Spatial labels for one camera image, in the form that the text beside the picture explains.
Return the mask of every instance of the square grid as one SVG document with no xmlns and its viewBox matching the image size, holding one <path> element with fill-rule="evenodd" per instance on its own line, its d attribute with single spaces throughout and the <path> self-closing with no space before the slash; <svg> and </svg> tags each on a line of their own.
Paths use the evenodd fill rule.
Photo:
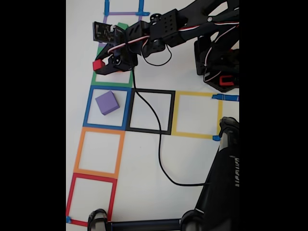
<svg viewBox="0 0 308 231">
<path fill-rule="evenodd" d="M 213 139 L 214 135 L 218 135 L 220 131 L 219 121 L 222 118 L 222 106 L 223 101 L 218 100 L 218 112 L 217 112 L 217 130 L 216 134 L 201 134 L 194 132 L 181 132 L 177 131 L 178 125 L 178 113 L 179 113 L 179 104 L 180 104 L 180 96 L 203 96 L 203 97 L 212 97 L 214 93 L 206 93 L 206 92 L 190 92 L 190 91 L 176 91 L 175 102 L 174 102 L 174 115 L 173 115 L 173 126 L 171 135 L 174 136 L 185 136 L 185 137 L 193 137 L 193 138 L 202 138 L 202 139 Z"/>
<path fill-rule="evenodd" d="M 84 174 L 79 174 L 79 173 L 73 174 L 71 188 L 70 188 L 68 200 L 67 200 L 65 215 L 69 216 L 69 212 L 70 212 L 71 205 L 72 205 L 72 199 L 73 199 L 73 194 L 74 194 L 76 178 L 82 178 L 82 179 L 88 179 L 88 180 L 98 180 L 98 181 L 104 181 L 104 182 L 112 183 L 112 190 L 111 190 L 111 195 L 110 195 L 109 208 L 108 208 L 108 212 L 107 212 L 107 219 L 108 219 L 108 221 L 111 221 L 112 210 L 113 210 L 114 201 L 115 201 L 115 193 L 116 193 L 115 189 L 116 189 L 117 180 L 112 179 L 112 178 L 107 178 L 107 177 L 90 176 L 90 175 L 84 175 Z M 71 223 L 74 224 L 74 225 L 81 225 L 81 226 L 85 226 L 85 227 L 88 225 L 87 222 L 80 221 L 80 220 L 72 219 L 71 221 L 72 221 Z"/>
<path fill-rule="evenodd" d="M 118 93 L 115 93 L 115 98 L 117 98 L 117 95 L 121 93 L 121 101 L 124 101 L 123 94 L 126 92 L 126 100 L 125 102 L 119 102 L 119 99 L 117 98 L 117 101 L 120 105 L 120 108 L 112 112 L 110 115 L 103 115 L 100 113 L 98 105 L 95 102 L 95 99 L 92 98 L 93 94 L 96 94 L 96 90 L 106 90 L 102 91 L 102 94 L 107 92 L 108 90 L 111 91 L 118 91 Z M 91 128 L 106 128 L 106 129 L 116 129 L 116 130 L 125 130 L 125 125 L 127 121 L 127 115 L 128 115 L 128 107 L 129 107 L 129 99 L 130 99 L 130 93 L 131 88 L 123 88 L 123 87 L 111 87 L 111 86 L 94 86 L 91 85 L 90 93 L 88 97 L 88 103 L 85 113 L 85 118 L 83 121 L 84 127 L 91 127 Z M 93 117 L 89 116 L 90 111 L 93 112 Z"/>
<path fill-rule="evenodd" d="M 85 148 L 84 147 L 85 146 L 84 145 L 84 139 L 85 139 L 85 136 L 86 136 L 86 132 L 98 132 L 98 133 L 104 133 L 104 134 L 119 135 L 119 144 L 118 144 L 118 148 L 117 148 L 117 155 L 116 155 L 116 159 L 115 159 L 115 164 L 113 162 L 113 164 L 111 164 L 113 166 L 110 166 L 111 169 L 114 169 L 114 170 L 109 170 L 109 171 L 103 172 L 103 171 L 97 171 L 97 170 L 82 169 L 80 167 L 80 160 L 81 160 L 81 156 L 82 156 L 82 151 Z M 93 175 L 93 176 L 109 177 L 109 178 L 117 179 L 118 174 L 119 174 L 119 169 L 120 169 L 120 162 L 121 162 L 121 156 L 122 156 L 122 150 L 123 150 L 124 136 L 125 136 L 125 131 L 83 127 L 82 131 L 81 131 L 79 147 L 78 147 L 75 166 L 74 166 L 74 172 L 75 173 L 81 173 L 81 174 Z"/>
<path fill-rule="evenodd" d="M 137 89 L 138 92 L 145 92 L 145 93 L 156 93 L 156 94 L 170 94 L 170 110 L 168 115 L 168 125 L 167 130 L 163 130 L 162 128 L 162 134 L 165 135 L 171 135 L 171 129 L 172 129 L 172 117 L 173 117 L 173 110 L 174 110 L 174 100 L 175 100 L 175 94 L 176 92 L 173 90 L 154 90 L 154 89 Z M 132 89 L 131 97 L 130 97 L 130 103 L 129 103 L 129 110 L 128 110 L 128 119 L 127 119 L 127 125 L 126 125 L 126 131 L 138 131 L 138 132 L 147 132 L 147 133 L 156 133 L 159 134 L 159 130 L 156 129 L 146 129 L 146 128 L 132 128 L 130 126 L 132 121 L 132 115 L 133 115 L 133 106 L 134 106 L 134 98 L 135 98 L 135 89 Z"/>
</svg>

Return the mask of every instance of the foam cube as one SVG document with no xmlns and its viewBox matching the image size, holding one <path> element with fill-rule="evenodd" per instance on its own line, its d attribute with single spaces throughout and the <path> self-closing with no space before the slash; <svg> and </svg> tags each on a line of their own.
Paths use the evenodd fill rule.
<svg viewBox="0 0 308 231">
<path fill-rule="evenodd" d="M 120 107 L 112 91 L 97 97 L 95 100 L 103 115 L 107 115 Z"/>
</svg>

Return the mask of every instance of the robotic arm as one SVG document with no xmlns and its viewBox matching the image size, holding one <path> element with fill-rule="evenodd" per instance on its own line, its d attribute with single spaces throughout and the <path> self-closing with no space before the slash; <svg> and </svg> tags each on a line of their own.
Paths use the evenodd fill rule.
<svg viewBox="0 0 308 231">
<path fill-rule="evenodd" d="M 208 16 L 223 2 L 225 0 L 196 0 L 180 11 L 155 13 L 149 23 L 139 21 L 126 30 L 94 22 L 93 39 L 107 45 L 93 62 L 93 70 L 100 75 L 129 71 L 129 57 L 137 66 L 137 54 L 147 58 L 165 50 L 166 45 L 175 47 L 198 38 L 194 43 L 197 74 L 204 75 L 204 82 L 221 92 L 238 88 L 239 49 L 231 48 L 239 40 L 239 0 L 227 0 L 225 11 Z M 210 37 L 216 32 L 218 36 L 211 41 Z M 125 37 L 130 56 L 125 48 Z"/>
</svg>

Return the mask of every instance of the black clamp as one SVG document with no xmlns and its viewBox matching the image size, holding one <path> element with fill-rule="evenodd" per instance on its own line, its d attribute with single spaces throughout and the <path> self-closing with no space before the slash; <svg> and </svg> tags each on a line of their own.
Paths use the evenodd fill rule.
<svg viewBox="0 0 308 231">
<path fill-rule="evenodd" d="M 220 122 L 220 132 L 219 137 L 222 137 L 222 133 L 225 129 L 228 128 L 235 128 L 236 130 L 240 131 L 240 123 L 236 121 L 233 117 L 223 117 Z"/>
<path fill-rule="evenodd" d="M 102 213 L 103 217 L 102 218 L 95 218 L 95 216 L 99 213 Z M 93 212 L 91 212 L 91 214 L 89 215 L 89 218 L 88 218 L 88 231 L 91 231 L 91 228 L 92 227 L 95 227 L 95 224 L 97 222 L 104 222 L 105 223 L 105 226 L 107 224 L 107 213 L 105 210 L 99 208 Z"/>
</svg>

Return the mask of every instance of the colored tape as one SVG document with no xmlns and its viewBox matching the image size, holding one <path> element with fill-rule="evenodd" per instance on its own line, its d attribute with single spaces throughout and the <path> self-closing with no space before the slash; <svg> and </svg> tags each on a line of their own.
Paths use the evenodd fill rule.
<svg viewBox="0 0 308 231">
<path fill-rule="evenodd" d="M 136 15 L 135 12 L 109 12 L 109 15 Z"/>
<path fill-rule="evenodd" d="M 150 12 L 136 12 L 137 16 L 149 16 Z"/>
<path fill-rule="evenodd" d="M 104 11 L 104 15 L 108 16 L 109 15 L 109 0 L 105 0 L 105 11 Z"/>
<path fill-rule="evenodd" d="M 213 140 L 214 141 L 220 141 L 220 137 L 219 136 L 213 136 Z"/>
<path fill-rule="evenodd" d="M 72 220 L 71 220 L 71 218 L 69 216 L 66 216 L 66 222 L 67 223 L 72 223 Z"/>
<path fill-rule="evenodd" d="M 144 8 L 144 0 L 139 0 L 139 8 L 138 8 L 138 11 L 139 11 L 139 12 L 143 12 L 143 8 Z"/>
<path fill-rule="evenodd" d="M 217 94 L 213 95 L 212 99 L 217 99 L 217 100 L 226 100 L 226 101 L 240 101 L 240 96 L 239 95 L 225 95 L 225 94 Z"/>
</svg>

